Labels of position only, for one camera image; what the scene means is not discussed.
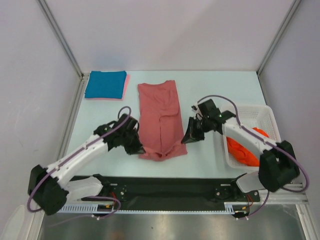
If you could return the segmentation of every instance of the white basket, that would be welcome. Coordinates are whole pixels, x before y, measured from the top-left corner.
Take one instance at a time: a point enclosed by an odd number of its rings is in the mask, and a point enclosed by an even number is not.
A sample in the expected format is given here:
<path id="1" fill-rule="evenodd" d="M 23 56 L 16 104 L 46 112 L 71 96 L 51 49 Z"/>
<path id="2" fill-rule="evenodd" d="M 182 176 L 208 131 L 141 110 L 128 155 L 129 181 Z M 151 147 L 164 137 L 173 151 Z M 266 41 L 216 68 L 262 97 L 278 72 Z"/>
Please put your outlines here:
<path id="1" fill-rule="evenodd" d="M 258 128 L 265 131 L 270 139 L 281 142 L 278 126 L 272 109 L 267 105 L 236 105 L 241 123 L 247 125 L 249 128 Z M 235 113 L 232 105 L 223 105 L 220 108 L 221 112 L 229 110 Z M 247 166 L 238 162 L 229 152 L 227 145 L 227 138 L 223 135 L 223 146 L 225 152 L 225 161 L 232 167 L 243 169 L 246 171 L 258 171 L 259 167 Z"/>

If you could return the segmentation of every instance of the clothing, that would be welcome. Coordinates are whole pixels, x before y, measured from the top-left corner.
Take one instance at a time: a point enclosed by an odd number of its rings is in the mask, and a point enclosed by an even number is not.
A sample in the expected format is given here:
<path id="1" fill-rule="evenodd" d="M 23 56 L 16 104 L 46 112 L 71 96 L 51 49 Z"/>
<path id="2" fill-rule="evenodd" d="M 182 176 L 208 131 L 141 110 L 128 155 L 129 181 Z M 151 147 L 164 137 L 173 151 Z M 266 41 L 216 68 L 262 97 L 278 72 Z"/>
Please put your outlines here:
<path id="1" fill-rule="evenodd" d="M 263 130 L 254 127 L 253 130 L 262 134 L 265 137 L 269 137 Z M 245 164 L 250 167 L 259 167 L 260 161 L 257 159 L 248 149 L 240 145 L 237 141 L 230 137 L 226 138 L 226 143 L 228 146 L 228 152 L 240 163 Z"/>
<path id="2" fill-rule="evenodd" d="M 138 84 L 140 101 L 139 138 L 145 154 L 139 157 L 163 161 L 187 154 L 176 82 Z"/>

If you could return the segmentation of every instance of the blue cloth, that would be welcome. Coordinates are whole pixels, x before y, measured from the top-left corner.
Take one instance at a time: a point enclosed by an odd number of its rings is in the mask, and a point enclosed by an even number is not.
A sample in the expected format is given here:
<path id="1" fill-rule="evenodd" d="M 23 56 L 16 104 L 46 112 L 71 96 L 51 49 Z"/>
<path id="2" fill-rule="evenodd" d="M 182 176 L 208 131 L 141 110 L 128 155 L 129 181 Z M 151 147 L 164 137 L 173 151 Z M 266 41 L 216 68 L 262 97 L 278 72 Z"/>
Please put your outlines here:
<path id="1" fill-rule="evenodd" d="M 92 71 L 84 97 L 122 99 L 126 77 L 126 71 Z"/>

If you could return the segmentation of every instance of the white wall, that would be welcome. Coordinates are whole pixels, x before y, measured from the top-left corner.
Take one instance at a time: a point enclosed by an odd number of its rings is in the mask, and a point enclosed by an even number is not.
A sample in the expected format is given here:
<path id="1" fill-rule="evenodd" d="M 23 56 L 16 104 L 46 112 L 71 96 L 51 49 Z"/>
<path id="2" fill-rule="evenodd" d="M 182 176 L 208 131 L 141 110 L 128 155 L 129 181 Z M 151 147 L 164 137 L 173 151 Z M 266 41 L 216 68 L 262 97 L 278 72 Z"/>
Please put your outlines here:
<path id="1" fill-rule="evenodd" d="M 307 196 L 320 223 L 320 1 L 304 0 L 261 76 L 282 139 L 310 175 Z"/>
<path id="2" fill-rule="evenodd" d="M 256 71 L 293 0 L 47 0 L 82 71 Z"/>
<path id="3" fill-rule="evenodd" d="M 56 159 L 79 79 L 35 0 L 1 1 L 0 33 L 1 235 L 32 167 Z"/>

